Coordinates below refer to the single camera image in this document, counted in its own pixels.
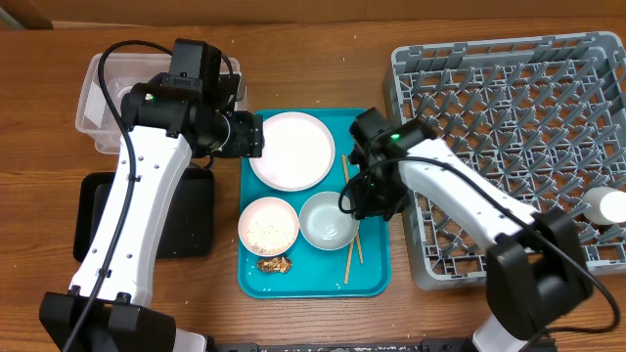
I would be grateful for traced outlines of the wooden chopstick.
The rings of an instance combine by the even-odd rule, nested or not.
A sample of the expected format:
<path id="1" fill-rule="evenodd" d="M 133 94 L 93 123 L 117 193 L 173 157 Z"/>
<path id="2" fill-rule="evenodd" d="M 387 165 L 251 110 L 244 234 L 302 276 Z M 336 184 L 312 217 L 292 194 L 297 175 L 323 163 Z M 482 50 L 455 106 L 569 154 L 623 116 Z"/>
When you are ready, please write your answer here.
<path id="1" fill-rule="evenodd" d="M 345 271 L 344 271 L 344 279 L 343 279 L 343 283 L 345 285 L 348 285 L 349 283 L 354 245 L 355 245 L 355 238 L 351 240 L 351 242 L 349 243 L 349 247 L 348 247 L 348 254 L 347 254 L 346 266 L 345 266 Z"/>
<path id="2" fill-rule="evenodd" d="M 344 178 L 345 178 L 345 182 L 347 184 L 349 182 L 349 180 L 350 180 L 347 155 L 343 154 L 341 156 L 341 159 L 342 159 L 342 165 L 343 165 Z M 361 244 L 360 233 L 357 232 L 355 240 L 356 240 L 356 245 L 357 245 L 357 250 L 358 250 L 358 254 L 359 254 L 360 263 L 364 264 L 364 256 L 363 256 L 363 249 L 362 249 L 362 244 Z"/>

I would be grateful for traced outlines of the grey-green bowl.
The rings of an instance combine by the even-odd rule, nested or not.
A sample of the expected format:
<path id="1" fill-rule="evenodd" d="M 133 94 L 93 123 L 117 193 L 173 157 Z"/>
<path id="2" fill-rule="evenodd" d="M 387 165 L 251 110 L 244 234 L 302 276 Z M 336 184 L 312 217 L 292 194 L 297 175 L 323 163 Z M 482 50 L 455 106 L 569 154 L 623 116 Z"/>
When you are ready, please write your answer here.
<path id="1" fill-rule="evenodd" d="M 348 198 L 339 199 L 337 192 L 321 192 L 309 198 L 299 211 L 300 232 L 314 247 L 338 250 L 349 245 L 359 230 L 359 221 L 340 211 L 348 207 Z"/>

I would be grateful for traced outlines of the pink bowl with rice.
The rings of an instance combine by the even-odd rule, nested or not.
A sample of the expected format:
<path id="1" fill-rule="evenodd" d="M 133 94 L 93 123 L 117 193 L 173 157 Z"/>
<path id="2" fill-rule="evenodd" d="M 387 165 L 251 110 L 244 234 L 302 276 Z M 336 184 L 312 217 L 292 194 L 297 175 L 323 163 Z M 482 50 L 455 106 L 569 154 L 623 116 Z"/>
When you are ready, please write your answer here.
<path id="1" fill-rule="evenodd" d="M 260 256 L 283 254 L 295 243 L 299 220 L 293 207 L 280 198 L 259 198 L 241 213 L 238 223 L 240 242 Z"/>

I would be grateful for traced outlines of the small white cup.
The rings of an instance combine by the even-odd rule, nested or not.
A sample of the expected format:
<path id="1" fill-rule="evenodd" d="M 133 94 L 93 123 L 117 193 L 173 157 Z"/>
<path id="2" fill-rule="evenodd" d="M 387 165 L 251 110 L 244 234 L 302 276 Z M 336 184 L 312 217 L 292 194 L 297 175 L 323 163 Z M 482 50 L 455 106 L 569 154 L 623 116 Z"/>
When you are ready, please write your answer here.
<path id="1" fill-rule="evenodd" d="M 610 187 L 589 190 L 582 201 L 589 205 L 584 216 L 597 225 L 613 225 L 625 222 L 626 194 Z"/>

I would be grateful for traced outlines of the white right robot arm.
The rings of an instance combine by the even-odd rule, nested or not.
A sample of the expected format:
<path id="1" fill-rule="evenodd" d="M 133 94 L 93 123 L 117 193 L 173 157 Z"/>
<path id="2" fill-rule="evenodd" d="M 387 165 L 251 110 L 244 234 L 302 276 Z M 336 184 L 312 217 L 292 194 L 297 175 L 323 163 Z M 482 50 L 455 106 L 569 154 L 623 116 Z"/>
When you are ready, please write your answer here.
<path id="1" fill-rule="evenodd" d="M 576 227 L 564 211 L 540 212 L 502 192 L 416 119 L 392 126 L 369 109 L 349 133 L 348 159 L 359 172 L 342 190 L 352 204 L 348 214 L 388 220 L 418 193 L 484 251 L 491 316 L 465 350 L 522 351 L 592 295 Z"/>

